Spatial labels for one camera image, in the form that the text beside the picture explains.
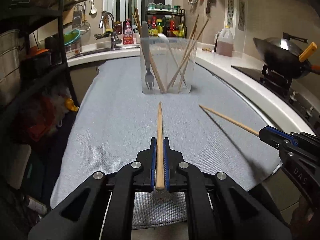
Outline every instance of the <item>sink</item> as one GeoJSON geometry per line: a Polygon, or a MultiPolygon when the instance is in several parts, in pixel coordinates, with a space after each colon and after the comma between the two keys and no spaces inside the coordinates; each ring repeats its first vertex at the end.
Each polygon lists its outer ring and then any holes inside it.
{"type": "Polygon", "coordinates": [[[68,59],[88,56],[88,55],[101,53],[101,52],[107,52],[107,51],[117,51],[117,50],[122,50],[122,49],[138,49],[138,48],[140,48],[140,44],[124,45],[124,46],[117,47],[115,49],[111,49],[111,48],[95,49],[95,50],[91,50],[91,51],[81,52],[77,55],[74,55],[74,56],[68,58],[68,59]]]}

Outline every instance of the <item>gray cloth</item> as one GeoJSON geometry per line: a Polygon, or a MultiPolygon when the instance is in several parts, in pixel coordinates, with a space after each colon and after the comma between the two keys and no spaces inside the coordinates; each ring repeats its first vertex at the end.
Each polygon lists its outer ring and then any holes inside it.
{"type": "MultiPolygon", "coordinates": [[[[60,176],[51,196],[55,207],[95,171],[112,173],[136,159],[157,135],[159,101],[163,133],[170,147],[202,172],[224,171],[245,190],[280,162],[278,152],[245,130],[212,115],[215,109],[260,130],[266,124],[230,87],[196,65],[189,94],[145,95],[139,57],[107,61],[99,67],[73,125],[60,176]]],[[[186,219],[183,193],[136,193],[133,228],[186,219]]]]}

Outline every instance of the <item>chopstick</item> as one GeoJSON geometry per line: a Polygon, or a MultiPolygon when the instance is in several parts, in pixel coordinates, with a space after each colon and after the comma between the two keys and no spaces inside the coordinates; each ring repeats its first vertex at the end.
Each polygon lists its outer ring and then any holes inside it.
{"type": "Polygon", "coordinates": [[[250,127],[248,127],[248,126],[246,126],[246,125],[244,125],[244,124],[242,124],[242,123],[240,123],[240,122],[238,122],[238,121],[236,121],[236,120],[233,120],[233,119],[231,119],[230,117],[228,117],[228,116],[226,116],[226,115],[224,115],[224,114],[220,114],[220,113],[214,111],[214,110],[211,109],[211,108],[208,108],[208,107],[205,107],[205,106],[202,106],[202,105],[199,105],[199,106],[200,106],[202,109],[207,110],[207,111],[209,111],[209,112],[211,112],[211,113],[213,113],[213,114],[216,114],[217,116],[220,116],[220,117],[223,118],[224,120],[227,120],[227,121],[235,124],[236,126],[238,126],[238,127],[242,128],[242,129],[248,131],[249,133],[252,133],[253,135],[259,137],[259,132],[253,130],[252,128],[250,128],[250,127]]]}
{"type": "Polygon", "coordinates": [[[161,102],[158,108],[158,131],[157,131],[157,159],[156,159],[156,190],[164,189],[164,166],[163,166],[163,131],[162,131],[162,108],[161,102]]]}
{"type": "MultiPolygon", "coordinates": [[[[138,27],[138,32],[140,34],[140,37],[143,37],[142,36],[142,31],[141,31],[141,24],[140,24],[140,18],[139,18],[139,11],[138,11],[138,8],[135,7],[134,8],[134,13],[132,14],[133,18],[134,18],[134,21],[136,22],[137,24],[137,27],[138,27]]],[[[149,53],[149,57],[150,57],[150,65],[151,65],[151,68],[152,68],[152,71],[155,75],[155,78],[156,78],[156,81],[158,83],[158,86],[159,86],[159,89],[160,89],[160,92],[161,93],[164,93],[166,92],[165,88],[164,88],[164,85],[162,84],[162,81],[161,81],[161,78],[160,78],[160,75],[159,75],[159,72],[158,72],[158,69],[156,67],[156,63],[154,62],[153,60],[153,57],[152,57],[152,54],[151,54],[151,51],[143,51],[143,47],[142,48],[142,53],[145,54],[145,53],[149,53]]]]}
{"type": "Polygon", "coordinates": [[[187,61],[188,57],[190,57],[190,54],[191,54],[193,48],[195,47],[195,45],[197,44],[197,41],[198,41],[198,39],[200,38],[200,36],[201,36],[204,28],[206,27],[208,21],[209,21],[209,19],[207,19],[207,21],[204,23],[203,27],[201,28],[200,32],[198,33],[197,38],[193,41],[190,50],[186,53],[186,56],[184,57],[183,61],[181,62],[178,70],[176,71],[176,73],[175,73],[174,76],[172,77],[171,81],[169,82],[169,84],[168,84],[168,86],[167,86],[167,90],[170,88],[171,84],[174,84],[174,82],[176,81],[180,69],[181,69],[182,66],[185,64],[185,62],[187,61]]]}
{"type": "MultiPolygon", "coordinates": [[[[194,32],[194,35],[193,35],[193,37],[192,37],[191,39],[194,39],[195,36],[196,36],[196,32],[194,32]]],[[[181,74],[181,78],[180,78],[180,82],[179,82],[179,86],[178,86],[178,92],[179,92],[180,89],[181,89],[182,81],[184,80],[184,75],[185,75],[186,70],[187,70],[187,67],[188,67],[189,59],[190,59],[190,54],[189,54],[188,60],[187,60],[187,62],[186,62],[186,66],[185,66],[185,68],[183,69],[182,74],[181,74]]]]}
{"type": "Polygon", "coordinates": [[[195,34],[196,34],[196,29],[197,29],[197,25],[198,25],[198,20],[199,20],[199,14],[197,15],[197,19],[196,19],[196,21],[195,21],[195,23],[194,23],[194,25],[193,25],[193,27],[192,27],[192,31],[191,31],[191,33],[190,33],[190,35],[189,35],[189,41],[188,41],[187,47],[186,47],[186,49],[185,49],[185,51],[184,51],[184,53],[183,53],[183,57],[182,57],[181,62],[184,60],[184,57],[185,57],[186,54],[187,54],[187,50],[189,49],[189,46],[190,46],[192,37],[195,36],[195,34]]]}

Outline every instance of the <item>white countertop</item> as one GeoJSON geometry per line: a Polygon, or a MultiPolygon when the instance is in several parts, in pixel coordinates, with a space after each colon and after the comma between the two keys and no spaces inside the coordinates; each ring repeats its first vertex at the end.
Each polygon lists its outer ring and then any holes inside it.
{"type": "MultiPolygon", "coordinates": [[[[93,61],[139,55],[139,49],[108,51],[70,59],[68,60],[68,65],[74,66],[93,61]]],[[[263,67],[262,61],[245,54],[240,55],[240,57],[225,57],[215,53],[202,51],[201,48],[198,48],[196,63],[208,69],[245,95],[283,131],[287,133],[300,133],[301,131],[304,131],[306,133],[314,134],[304,120],[284,101],[255,80],[231,67],[231,65],[234,65],[261,70],[263,67]]]]}

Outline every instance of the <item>wall vent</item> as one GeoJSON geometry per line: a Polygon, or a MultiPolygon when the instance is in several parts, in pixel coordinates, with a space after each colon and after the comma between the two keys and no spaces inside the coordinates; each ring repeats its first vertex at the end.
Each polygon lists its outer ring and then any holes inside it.
{"type": "Polygon", "coordinates": [[[227,25],[232,27],[233,24],[233,1],[234,0],[228,0],[228,17],[227,17],[227,25]]]}
{"type": "Polygon", "coordinates": [[[239,23],[238,29],[244,31],[244,20],[245,20],[245,2],[239,0],[239,23]]]}

